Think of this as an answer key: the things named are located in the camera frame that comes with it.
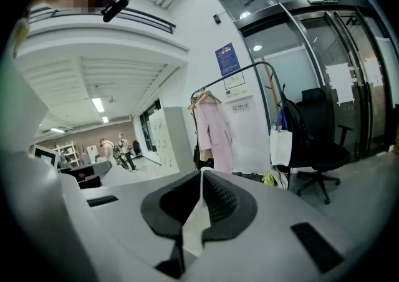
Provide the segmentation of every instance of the chair armrest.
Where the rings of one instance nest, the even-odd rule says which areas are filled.
[[[350,131],[353,131],[353,128],[351,128],[351,127],[347,127],[346,125],[338,125],[338,127],[340,127],[340,128],[342,128],[343,130],[350,130]]]
[[[344,142],[345,142],[345,137],[347,136],[347,131],[353,131],[353,128],[351,127],[347,127],[346,125],[338,125],[338,127],[342,128],[342,135],[341,135],[341,140],[339,142],[340,147],[344,146]]]

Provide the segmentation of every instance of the ceiling light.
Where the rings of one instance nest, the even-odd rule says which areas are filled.
[[[98,112],[104,112],[104,107],[102,106],[101,98],[92,99],[93,104]]]
[[[54,131],[54,132],[58,132],[59,134],[64,134],[65,133],[65,131],[57,129],[57,128],[51,128],[50,130]]]
[[[239,15],[239,18],[245,18],[246,16],[249,16],[251,13],[249,11],[244,11],[241,15]]]

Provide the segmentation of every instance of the pink coat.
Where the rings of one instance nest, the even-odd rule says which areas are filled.
[[[222,105],[206,97],[196,105],[199,149],[212,149],[214,169],[231,173],[233,169],[233,131]]]

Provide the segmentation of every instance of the railing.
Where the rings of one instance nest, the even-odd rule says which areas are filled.
[[[29,18],[29,23],[55,18],[62,16],[74,16],[74,15],[95,15],[95,16],[103,16],[100,11],[90,12],[88,14],[82,14],[75,11],[70,11],[67,9],[53,9],[49,7],[43,7],[31,12],[31,17]],[[176,25],[163,20],[159,17],[153,16],[151,14],[147,14],[146,12],[135,10],[132,8],[125,8],[119,14],[117,14],[118,18],[123,18],[131,21],[140,22],[141,24],[145,24],[147,26],[151,26],[157,29],[161,29],[162,31],[166,31],[170,34],[173,34],[176,28]]]

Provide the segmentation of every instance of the person standing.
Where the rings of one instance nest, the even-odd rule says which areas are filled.
[[[136,166],[132,160],[129,140],[125,139],[125,134],[123,132],[119,133],[119,147],[121,148],[121,152],[125,155],[127,162],[130,164],[132,171],[136,170]]]
[[[113,143],[111,141],[100,139],[100,147],[104,147],[105,158],[111,162],[112,166],[118,165],[117,160],[113,157]]]

